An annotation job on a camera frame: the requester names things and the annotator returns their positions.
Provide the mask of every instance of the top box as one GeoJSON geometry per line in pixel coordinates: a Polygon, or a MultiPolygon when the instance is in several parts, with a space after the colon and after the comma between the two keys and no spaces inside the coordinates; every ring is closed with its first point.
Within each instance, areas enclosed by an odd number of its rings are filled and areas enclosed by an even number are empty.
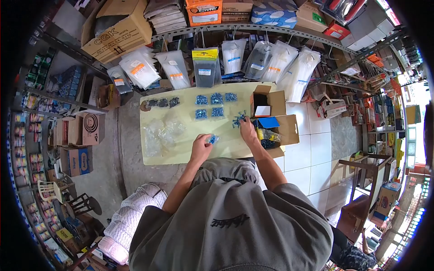
{"type": "Polygon", "coordinates": [[[152,28],[143,17],[146,0],[103,0],[83,25],[81,49],[102,63],[151,43],[152,28]],[[95,21],[104,16],[127,15],[95,37],[95,21]]]}

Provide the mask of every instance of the gray t-shirt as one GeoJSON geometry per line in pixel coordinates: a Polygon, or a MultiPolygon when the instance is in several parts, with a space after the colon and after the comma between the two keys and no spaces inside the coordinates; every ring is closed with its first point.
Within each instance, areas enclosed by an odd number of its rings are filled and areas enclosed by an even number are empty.
{"type": "Polygon", "coordinates": [[[216,179],[194,187],[170,215],[147,206],[130,270],[316,271],[333,243],[325,217],[294,184],[262,191],[216,179]]]}

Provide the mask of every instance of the orange label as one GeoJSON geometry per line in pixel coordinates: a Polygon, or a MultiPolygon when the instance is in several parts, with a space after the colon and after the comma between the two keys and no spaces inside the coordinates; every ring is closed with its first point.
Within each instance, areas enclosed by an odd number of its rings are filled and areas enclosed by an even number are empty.
{"type": "Polygon", "coordinates": [[[143,65],[143,63],[140,63],[139,65],[137,65],[132,71],[132,74],[136,74],[138,71],[140,71],[145,65],[143,65]]]}

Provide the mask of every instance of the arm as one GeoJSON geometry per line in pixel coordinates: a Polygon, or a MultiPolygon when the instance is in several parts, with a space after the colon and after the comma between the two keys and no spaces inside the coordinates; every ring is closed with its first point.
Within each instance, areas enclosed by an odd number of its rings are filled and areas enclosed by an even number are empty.
{"type": "Polygon", "coordinates": [[[240,121],[240,124],[241,137],[252,152],[268,190],[273,191],[279,184],[288,183],[277,163],[262,147],[250,118],[246,117],[246,120],[240,121]]]}
{"type": "Polygon", "coordinates": [[[205,142],[206,139],[210,137],[211,134],[200,134],[193,142],[190,161],[188,161],[184,173],[175,184],[175,187],[167,197],[167,200],[164,202],[162,208],[163,211],[174,214],[178,210],[181,202],[184,200],[188,190],[190,189],[191,182],[193,181],[196,172],[199,170],[202,163],[208,158],[213,149],[212,144],[205,142]]]}

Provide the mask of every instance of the orange box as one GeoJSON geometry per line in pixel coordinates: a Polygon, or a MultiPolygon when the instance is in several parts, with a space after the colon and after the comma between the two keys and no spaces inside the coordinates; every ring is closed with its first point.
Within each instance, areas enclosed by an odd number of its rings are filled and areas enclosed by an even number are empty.
{"type": "Polygon", "coordinates": [[[190,26],[221,23],[223,0],[186,0],[190,26]]]}

